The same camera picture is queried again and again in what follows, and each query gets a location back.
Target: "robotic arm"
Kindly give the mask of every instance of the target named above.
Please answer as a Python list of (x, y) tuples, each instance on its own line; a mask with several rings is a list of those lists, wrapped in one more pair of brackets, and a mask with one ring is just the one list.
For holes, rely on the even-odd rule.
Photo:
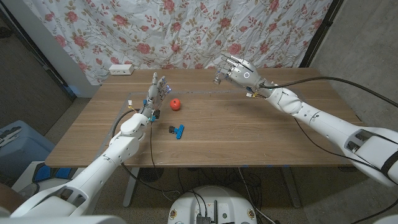
[(398, 183), (397, 132), (353, 125), (304, 103), (289, 89), (262, 78), (253, 64), (241, 58), (224, 54), (222, 60), (227, 64), (218, 70), (214, 84), (219, 85), (225, 79), (264, 96), (273, 107), (304, 122), (338, 146), (346, 157), (371, 166), (350, 160), (370, 178), (390, 187)]
[(159, 108), (170, 91), (165, 77), (158, 81), (154, 73), (144, 106), (122, 124), (107, 150), (73, 180), (35, 194), (11, 214), (11, 218), (84, 215), (114, 170), (138, 151), (139, 143), (145, 138), (144, 128), (159, 117)]

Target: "power strip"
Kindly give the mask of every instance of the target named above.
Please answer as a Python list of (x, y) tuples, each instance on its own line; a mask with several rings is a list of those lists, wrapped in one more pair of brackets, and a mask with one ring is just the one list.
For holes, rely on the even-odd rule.
[(109, 71), (111, 75), (131, 75), (134, 67), (132, 65), (112, 65)]

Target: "blue container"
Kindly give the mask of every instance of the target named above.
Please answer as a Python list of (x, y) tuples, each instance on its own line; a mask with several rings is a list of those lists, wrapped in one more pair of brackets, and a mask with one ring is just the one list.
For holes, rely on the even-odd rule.
[(44, 161), (55, 144), (47, 140), (23, 121), (16, 121), (0, 129), (5, 130), (20, 126), (17, 139), (0, 148), (0, 172), (11, 178), (19, 178), (32, 161)]

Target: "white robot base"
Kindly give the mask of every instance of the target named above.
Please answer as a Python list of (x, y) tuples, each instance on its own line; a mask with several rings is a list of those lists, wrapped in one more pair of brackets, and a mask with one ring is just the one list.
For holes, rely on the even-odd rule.
[[(205, 206), (207, 209), (207, 217), (205, 217)], [(257, 219), (253, 206), (248, 200), (242, 197), (242, 195), (226, 187), (206, 185), (189, 190), (181, 195), (181, 197), (173, 203), (167, 223), (255, 224), (257, 223)]]

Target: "black joint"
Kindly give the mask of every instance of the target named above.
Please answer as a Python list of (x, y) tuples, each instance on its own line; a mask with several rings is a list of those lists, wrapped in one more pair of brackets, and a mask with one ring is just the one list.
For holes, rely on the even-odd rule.
[(154, 111), (154, 116), (155, 116), (156, 119), (159, 119), (159, 117), (160, 117), (160, 110), (155, 110), (155, 111)]
[(169, 133), (175, 134), (174, 129), (175, 129), (175, 127), (170, 126), (169, 127)]

